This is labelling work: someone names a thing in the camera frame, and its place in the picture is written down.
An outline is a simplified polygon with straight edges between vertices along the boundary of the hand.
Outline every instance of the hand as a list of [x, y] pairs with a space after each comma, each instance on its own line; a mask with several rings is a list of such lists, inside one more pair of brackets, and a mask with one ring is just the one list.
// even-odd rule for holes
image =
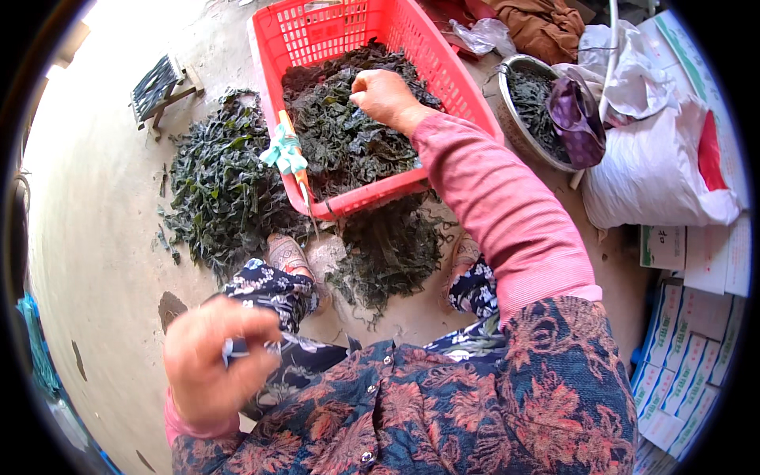
[[[166, 329], [163, 366], [178, 415], [203, 426], [237, 413], [280, 365], [264, 349], [264, 342], [280, 341], [278, 324], [271, 310], [249, 309], [226, 296], [177, 317]], [[225, 369], [225, 339], [243, 337], [250, 356]]]
[[425, 117], [439, 113], [414, 97], [398, 74], [385, 69], [366, 69], [351, 85], [351, 102], [374, 120], [411, 137]]

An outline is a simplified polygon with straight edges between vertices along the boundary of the white pipe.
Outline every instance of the white pipe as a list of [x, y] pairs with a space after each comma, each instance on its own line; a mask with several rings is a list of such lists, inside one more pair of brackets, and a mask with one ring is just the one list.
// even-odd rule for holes
[[[617, 0], [610, 0], [610, 59], [607, 62], [607, 74], [604, 77], [604, 88], [602, 89], [602, 98], [599, 101], [599, 119], [604, 124], [604, 116], [607, 114], [607, 107], [610, 106], [609, 101], [604, 96], [604, 90], [607, 89], [607, 85], [613, 78], [613, 72], [617, 67], [618, 58], [620, 57], [620, 51], [618, 50], [618, 44], [620, 43], [618, 38], [618, 12], [617, 12]], [[581, 178], [586, 170], [579, 170], [575, 172], [570, 180], [570, 188], [578, 189], [578, 185], [581, 184]]]

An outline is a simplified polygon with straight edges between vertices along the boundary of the red plastic basket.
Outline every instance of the red plastic basket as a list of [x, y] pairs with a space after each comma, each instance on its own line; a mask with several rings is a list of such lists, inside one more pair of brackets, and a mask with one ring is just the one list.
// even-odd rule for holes
[[[285, 109], [280, 80], [288, 67], [318, 64], [376, 36], [390, 50], [404, 50], [420, 78], [428, 81], [428, 90], [443, 102], [444, 111], [504, 142], [480, 89], [414, 0], [284, 0], [257, 11], [248, 21], [248, 32], [270, 134], [278, 123], [277, 113]], [[292, 206], [307, 214], [295, 177], [285, 175], [283, 181]], [[425, 170], [415, 169], [314, 203], [312, 213], [334, 220], [428, 187]]]

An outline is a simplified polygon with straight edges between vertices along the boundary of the stainless steel bowl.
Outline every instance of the stainless steel bowl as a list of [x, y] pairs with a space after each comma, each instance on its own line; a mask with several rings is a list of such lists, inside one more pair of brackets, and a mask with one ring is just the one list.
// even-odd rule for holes
[[[559, 78], [557, 73], [555, 73], [548, 64], [539, 59], [535, 59], [533, 56], [513, 55], [502, 61], [502, 65], [504, 65], [502, 68], [518, 67], [532, 69], [539, 74], [546, 75], [551, 80]], [[534, 160], [543, 160], [563, 172], [576, 172], [577, 170], [570, 166], [570, 163], [561, 162], [546, 152], [546, 150], [536, 142], [533, 135], [530, 134], [527, 126], [520, 119], [518, 111], [515, 109], [515, 105], [512, 103], [512, 99], [509, 96], [509, 85], [507, 84], [506, 74], [499, 73], [499, 89], [502, 91], [504, 102], [507, 104], [507, 110], [509, 111], [509, 116], [505, 123], [507, 139], [509, 140], [509, 143], [515, 147], [515, 150], [521, 156], [530, 157]]]

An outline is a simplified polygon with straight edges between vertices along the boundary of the small wooden stool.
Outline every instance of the small wooden stool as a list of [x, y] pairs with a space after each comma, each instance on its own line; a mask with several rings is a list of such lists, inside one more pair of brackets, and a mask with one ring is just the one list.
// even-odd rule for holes
[[158, 122], [163, 116], [163, 110], [192, 93], [202, 96], [204, 92], [203, 83], [192, 67], [180, 68], [175, 59], [165, 55], [129, 94], [129, 106], [135, 115], [138, 130], [142, 130], [145, 121], [153, 117], [152, 134], [159, 141], [161, 130]]

